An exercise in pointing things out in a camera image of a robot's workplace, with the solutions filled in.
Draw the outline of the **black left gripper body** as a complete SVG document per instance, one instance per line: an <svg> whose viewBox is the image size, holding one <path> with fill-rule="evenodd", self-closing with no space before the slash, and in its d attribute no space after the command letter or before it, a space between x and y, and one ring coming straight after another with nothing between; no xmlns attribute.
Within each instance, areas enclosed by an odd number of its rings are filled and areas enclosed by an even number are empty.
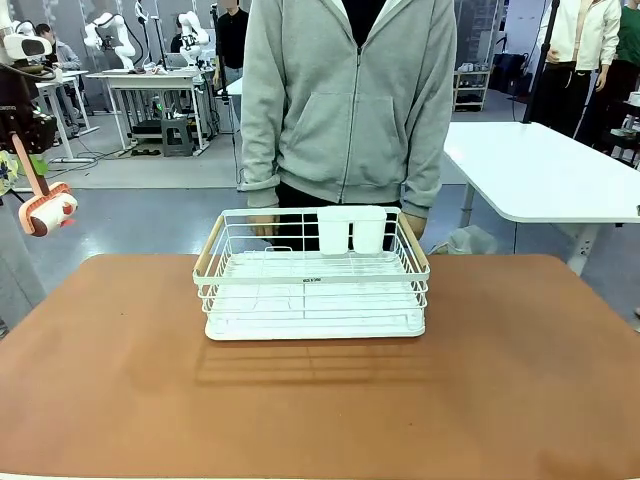
<svg viewBox="0 0 640 480"><path fill-rule="evenodd" d="M36 109L35 82L16 70L1 67L1 150L15 153L17 135L29 154L42 154L53 146L57 130L54 116Z"/></svg>

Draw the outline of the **person's left hand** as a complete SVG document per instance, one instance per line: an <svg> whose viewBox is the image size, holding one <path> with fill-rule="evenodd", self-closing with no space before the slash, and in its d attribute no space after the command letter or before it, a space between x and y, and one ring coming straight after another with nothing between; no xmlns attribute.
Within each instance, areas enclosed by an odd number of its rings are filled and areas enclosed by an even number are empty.
<svg viewBox="0 0 640 480"><path fill-rule="evenodd" d="M417 240L420 240L424 234L427 219L404 213L404 217Z"/></svg>

